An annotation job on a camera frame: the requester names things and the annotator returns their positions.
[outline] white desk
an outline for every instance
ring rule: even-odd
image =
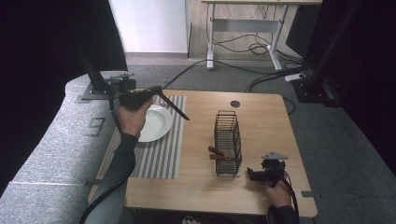
[[[276,70],[281,70],[282,66],[276,54],[276,45],[282,31],[283,23],[288,12],[289,5],[319,5],[322,0],[202,0],[201,2],[207,3],[211,6],[210,18],[210,33],[209,44],[207,51],[207,69],[213,69],[214,60],[214,45],[213,33],[214,32],[243,32],[243,33],[273,33],[274,38],[269,45],[268,52],[271,56],[272,62]],[[229,5],[283,5],[283,12],[278,21],[276,20],[235,20],[235,19],[216,19],[215,18],[215,5],[216,4],[229,4]]]

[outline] wire basket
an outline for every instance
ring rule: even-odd
[[[235,111],[220,110],[216,115],[215,148],[224,153],[216,160],[217,175],[237,175],[242,163],[241,138]]]

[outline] black cable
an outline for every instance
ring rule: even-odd
[[[254,51],[255,49],[264,49],[264,52],[263,53],[259,53],[259,52]],[[268,53],[268,48],[265,47],[264,45],[260,44],[260,43],[259,44],[251,44],[249,46],[248,50],[254,55],[264,55],[264,54]]]
[[[240,38],[243,38],[243,37],[247,37],[247,36],[251,36],[251,35],[252,35],[252,34],[250,34],[250,35],[240,35],[240,36],[235,37],[235,38],[233,38],[233,39],[223,40],[223,41],[217,41],[217,40],[213,39],[213,42],[216,42],[216,44],[224,44],[224,43],[231,42],[231,41],[235,41],[235,40],[237,40],[237,39],[240,39]],[[254,36],[255,38],[259,38],[259,39],[261,39],[261,40],[267,42],[268,45],[270,45],[270,42],[268,42],[268,40],[264,39],[263,37],[259,36],[258,33],[256,33],[255,35],[252,35],[252,36]]]
[[[258,40],[257,38],[259,38],[259,39],[265,41],[267,44],[262,44],[262,43],[260,43],[259,40]],[[264,45],[265,47],[266,47],[267,45],[271,45],[271,43],[270,43],[268,40],[266,40],[266,39],[264,39],[263,37],[259,36],[259,33],[256,33],[256,34],[254,35],[254,39],[256,40],[256,43],[261,44],[261,45]]]
[[[227,13],[228,15],[233,19],[233,15],[230,13],[230,9],[228,8],[228,4],[225,5],[227,7]]]
[[[255,48],[252,48],[251,45],[250,45],[249,49],[242,49],[242,50],[229,49],[229,48],[227,48],[227,47],[225,47],[224,45],[221,45],[221,44],[215,44],[215,45],[223,47],[223,48],[225,48],[225,49],[227,49],[227,50],[229,50],[231,52],[234,52],[234,53],[245,53],[245,52],[251,51],[252,49],[255,49]]]
[[[288,74],[288,73],[295,72],[295,70],[290,69],[290,70],[288,70],[288,71],[282,71],[282,72],[277,72],[277,73],[263,73],[263,72],[252,71],[252,70],[248,70],[248,69],[245,69],[245,68],[242,68],[242,67],[238,67],[238,66],[234,66],[234,65],[231,65],[231,64],[223,63],[223,62],[217,61],[217,60],[208,60],[208,59],[204,59],[204,60],[198,61],[198,62],[196,62],[196,63],[193,63],[193,64],[190,65],[188,68],[184,69],[182,72],[180,72],[179,74],[177,74],[174,78],[172,78],[171,81],[169,81],[166,85],[163,86],[163,89],[167,88],[172,82],[174,82],[176,79],[178,79],[178,78],[179,78],[181,75],[183,75],[186,71],[188,71],[188,70],[190,70],[192,67],[194,67],[196,64],[198,64],[198,63],[203,63],[203,62],[208,62],[208,61],[211,61],[211,62],[214,62],[214,63],[221,63],[221,64],[224,64],[224,65],[227,65],[227,66],[230,66],[230,67],[233,67],[233,68],[242,70],[242,71],[246,71],[246,72],[250,72],[250,73],[255,73],[255,74],[260,74],[260,75],[264,75],[264,76],[276,76],[276,75],[285,76],[285,75]]]
[[[276,52],[279,54],[279,56],[282,59],[285,59],[287,61],[293,61],[293,62],[296,62],[296,63],[299,63],[299,64],[302,64],[302,62],[303,62],[302,58],[291,56],[289,54],[286,54],[286,53],[280,51],[279,49],[277,49]]]
[[[282,56],[281,54],[279,54],[279,56],[283,59],[283,60],[285,60],[285,61],[288,61],[288,62],[294,62],[294,63],[297,63],[297,64],[302,64],[302,62],[301,61],[298,61],[298,60],[294,60],[294,59],[289,59],[289,58],[286,58],[286,57],[284,57],[284,56]]]
[[[288,68],[288,64],[298,64],[299,66],[303,66],[303,65],[301,65],[301,64],[299,64],[299,63],[295,63],[295,62],[288,62],[288,63],[284,63],[283,65],[285,66],[285,68],[286,69],[288,69],[288,70],[290,70],[290,69],[292,69],[292,68]]]
[[[109,102],[109,105],[110,105],[111,116],[113,117],[114,122],[116,123],[116,126],[117,126],[117,129],[119,130],[119,133],[122,133],[120,121],[119,121],[119,119],[117,117],[117,112],[116,112],[116,109],[114,107],[114,100],[119,98],[119,97],[114,98],[115,90],[116,90],[116,86],[111,87],[110,92],[108,94],[108,99],[109,99],[108,102]]]
[[[124,183],[131,173],[134,171],[134,165],[130,167],[128,172],[113,186],[111,186],[109,189],[107,189],[104,193],[102,193],[95,201],[93,201],[88,208],[85,210],[84,214],[82,215],[81,219],[79,220],[79,224],[84,224],[85,220],[87,217],[90,215],[91,211],[105,198],[107,197],[111,192],[113,192],[116,188],[118,188],[122,183]]]
[[[265,20],[265,18],[267,17],[267,13],[268,13],[268,8],[270,7],[270,5],[267,5],[267,9],[265,10],[265,13],[262,15],[262,19]]]
[[[275,19],[275,15],[276,15],[276,7],[277,7],[277,5],[275,5],[273,20]]]
[[[305,67],[305,66],[300,66],[300,67],[297,67],[297,68],[292,68],[292,69],[287,70],[287,71],[274,73],[274,74],[272,74],[273,75],[272,77],[259,77],[259,78],[257,78],[256,80],[254,80],[253,82],[250,83],[250,85],[246,88],[245,92],[251,92],[251,89],[254,86],[256,86],[257,84],[262,83],[264,81],[276,79],[276,78],[279,78],[279,77],[284,77],[284,76],[286,76],[286,75],[288,75],[290,73],[296,73],[296,72],[304,71],[306,68],[307,67]]]
[[[286,187],[287,187],[288,190],[289,190],[289,194],[290,194],[290,196],[291,196],[291,198],[292,198],[292,200],[293,200],[294,212],[296,213],[297,217],[300,217],[300,212],[299,212],[298,204],[297,204],[297,198],[296,198],[296,194],[295,194],[295,192],[294,192],[294,190],[293,190],[293,188],[292,188],[292,186],[291,186],[291,181],[290,181],[290,183],[289,183],[288,180],[286,180],[285,177],[283,177],[282,175],[280,175],[275,169],[270,168],[270,170],[272,170],[273,173],[275,173],[275,174],[279,177],[279,179],[282,180],[283,183],[285,183]]]
[[[260,8],[260,5],[258,5],[258,6],[256,7],[256,10],[255,10],[254,13],[253,13],[253,16],[251,16],[250,19],[253,19],[255,16],[256,16],[256,17],[259,17],[260,14],[261,14],[261,8]]]
[[[283,100],[288,101],[289,103],[291,103],[292,109],[291,111],[288,112],[288,115],[292,114],[294,112],[294,110],[296,109],[296,105],[294,104],[293,101],[291,101],[290,99],[282,96]]]

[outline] striped placemat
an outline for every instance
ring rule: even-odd
[[[168,96],[169,99],[181,110],[185,111],[186,96]],[[154,104],[165,104],[158,96],[153,98]],[[170,106],[166,107],[172,115],[173,123],[169,132],[162,138],[149,142],[138,143],[134,150],[136,166],[131,177],[143,178],[178,178],[180,164],[181,141],[183,137],[184,119]],[[99,170],[99,176],[103,177],[113,159],[113,151],[120,144],[120,134],[116,129],[108,145],[105,158]]]

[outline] white plate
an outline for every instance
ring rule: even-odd
[[[152,105],[146,115],[146,123],[140,132],[139,142],[152,142],[169,132],[172,126],[172,115],[160,105]]]

